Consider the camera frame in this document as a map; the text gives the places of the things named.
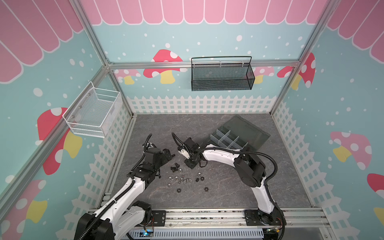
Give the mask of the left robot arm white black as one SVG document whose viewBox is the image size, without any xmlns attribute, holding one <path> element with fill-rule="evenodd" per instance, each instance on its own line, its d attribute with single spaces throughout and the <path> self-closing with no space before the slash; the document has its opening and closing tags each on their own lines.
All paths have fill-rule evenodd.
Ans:
<svg viewBox="0 0 384 240">
<path fill-rule="evenodd" d="M 120 240 L 135 226 L 150 223 L 151 205 L 134 200 L 156 177 L 161 177 L 160 168 L 174 156 L 168 149 L 146 147 L 124 186 L 105 205 L 79 219 L 74 239 Z"/>
</svg>

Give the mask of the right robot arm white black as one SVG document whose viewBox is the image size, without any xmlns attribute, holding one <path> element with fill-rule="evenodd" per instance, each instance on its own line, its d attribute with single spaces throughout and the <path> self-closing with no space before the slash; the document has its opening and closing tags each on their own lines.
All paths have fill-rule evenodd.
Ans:
<svg viewBox="0 0 384 240">
<path fill-rule="evenodd" d="M 244 149 L 215 145 L 201 147 L 191 138 L 182 142 L 175 134 L 172 136 L 178 146 L 178 152 L 186 158 L 185 164 L 189 168 L 204 168 L 212 161 L 233 167 L 241 181 L 252 189 L 258 203 L 260 221 L 264 225 L 286 225 L 284 213 L 273 199 L 268 186 L 268 181 L 278 172 L 277 162 L 272 157 Z"/>
</svg>

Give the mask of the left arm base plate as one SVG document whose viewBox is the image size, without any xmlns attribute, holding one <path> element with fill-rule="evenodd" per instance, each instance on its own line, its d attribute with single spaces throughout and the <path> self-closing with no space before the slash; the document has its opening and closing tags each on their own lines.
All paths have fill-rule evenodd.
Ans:
<svg viewBox="0 0 384 240">
<path fill-rule="evenodd" d="M 166 211 L 146 211 L 141 226 L 164 227 L 166 222 Z"/>
</svg>

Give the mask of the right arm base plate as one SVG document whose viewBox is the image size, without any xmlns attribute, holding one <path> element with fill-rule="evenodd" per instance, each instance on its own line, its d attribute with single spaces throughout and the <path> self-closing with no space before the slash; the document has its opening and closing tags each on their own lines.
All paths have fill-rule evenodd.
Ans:
<svg viewBox="0 0 384 240">
<path fill-rule="evenodd" d="M 245 210 L 244 214 L 247 226 L 285 226 L 287 224 L 283 212 L 276 208 L 270 214 L 261 210 Z"/>
</svg>

